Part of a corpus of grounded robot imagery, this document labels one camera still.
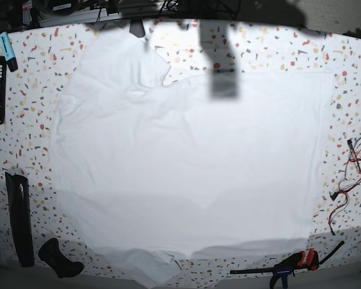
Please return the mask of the blue highlighter marker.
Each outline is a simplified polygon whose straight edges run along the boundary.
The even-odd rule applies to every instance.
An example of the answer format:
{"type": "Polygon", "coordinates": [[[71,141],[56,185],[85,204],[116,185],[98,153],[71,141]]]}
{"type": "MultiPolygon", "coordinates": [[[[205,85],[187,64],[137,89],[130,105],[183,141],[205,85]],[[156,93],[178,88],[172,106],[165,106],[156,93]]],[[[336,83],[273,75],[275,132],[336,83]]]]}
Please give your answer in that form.
{"type": "Polygon", "coordinates": [[[3,51],[3,55],[10,72],[18,70],[16,56],[14,54],[9,36],[7,32],[0,33],[0,42],[3,51]]]}

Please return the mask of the white T-shirt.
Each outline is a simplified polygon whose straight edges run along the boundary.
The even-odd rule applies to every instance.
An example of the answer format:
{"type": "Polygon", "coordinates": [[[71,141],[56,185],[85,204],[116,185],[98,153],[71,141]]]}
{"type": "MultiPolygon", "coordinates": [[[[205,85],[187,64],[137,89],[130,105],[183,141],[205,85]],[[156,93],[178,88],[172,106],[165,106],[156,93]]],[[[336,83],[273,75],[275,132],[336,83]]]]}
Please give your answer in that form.
{"type": "Polygon", "coordinates": [[[83,242],[147,288],[180,259],[306,246],[333,77],[216,73],[164,85],[132,34],[98,35],[65,86],[49,158],[83,242]]]}

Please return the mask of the long black pouch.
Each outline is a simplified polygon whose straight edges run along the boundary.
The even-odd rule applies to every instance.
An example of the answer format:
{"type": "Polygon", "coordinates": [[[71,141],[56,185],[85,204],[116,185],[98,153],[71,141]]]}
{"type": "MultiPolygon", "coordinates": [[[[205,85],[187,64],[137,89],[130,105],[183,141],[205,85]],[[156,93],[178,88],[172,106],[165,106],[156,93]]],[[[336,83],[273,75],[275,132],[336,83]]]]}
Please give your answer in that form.
{"type": "Polygon", "coordinates": [[[29,211],[28,179],[21,175],[11,175],[5,172],[5,183],[8,194],[11,233],[17,257],[22,267],[32,267],[34,265],[34,251],[29,211]]]}

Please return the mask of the black orange bar clamp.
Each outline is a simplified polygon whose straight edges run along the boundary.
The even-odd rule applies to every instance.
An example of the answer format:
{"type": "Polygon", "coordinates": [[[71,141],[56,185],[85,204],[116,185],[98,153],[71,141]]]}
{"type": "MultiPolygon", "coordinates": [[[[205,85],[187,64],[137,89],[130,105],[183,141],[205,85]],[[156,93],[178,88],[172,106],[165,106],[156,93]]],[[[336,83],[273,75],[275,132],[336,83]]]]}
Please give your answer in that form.
{"type": "Polygon", "coordinates": [[[318,252],[310,249],[307,253],[300,251],[294,253],[288,258],[273,267],[262,269],[245,269],[245,270],[231,270],[230,275],[248,275],[248,274],[261,274],[272,273],[269,287],[274,289],[278,280],[282,282],[282,288],[288,288],[288,276],[295,275],[296,270],[306,269],[308,271],[316,270],[319,268],[320,261],[318,252]]]}

